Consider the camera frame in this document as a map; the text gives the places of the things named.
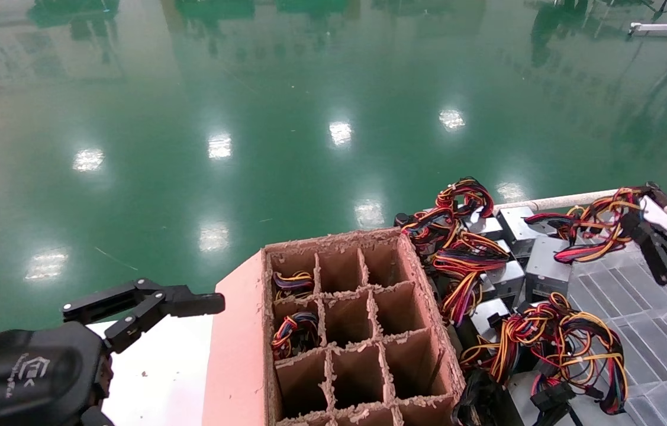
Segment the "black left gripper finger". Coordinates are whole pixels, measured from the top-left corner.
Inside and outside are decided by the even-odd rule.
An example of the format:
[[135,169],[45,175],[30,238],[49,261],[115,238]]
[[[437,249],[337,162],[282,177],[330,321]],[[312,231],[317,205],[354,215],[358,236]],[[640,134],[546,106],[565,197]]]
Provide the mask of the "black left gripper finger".
[[77,424],[82,426],[114,426],[113,421],[103,413],[100,405],[92,405],[82,410]]
[[138,278],[68,302],[62,315],[65,323],[83,325],[121,315],[104,331],[104,342],[112,353],[122,353],[168,316],[217,315],[225,310],[225,305],[221,293],[195,294],[185,285],[161,286]]

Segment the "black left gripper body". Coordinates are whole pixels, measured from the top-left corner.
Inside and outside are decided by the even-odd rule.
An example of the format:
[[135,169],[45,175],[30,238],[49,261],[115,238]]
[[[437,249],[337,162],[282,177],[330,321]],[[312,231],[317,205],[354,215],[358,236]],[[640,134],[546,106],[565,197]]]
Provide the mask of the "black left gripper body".
[[0,425],[78,425],[112,377],[105,342],[82,324],[0,332]]

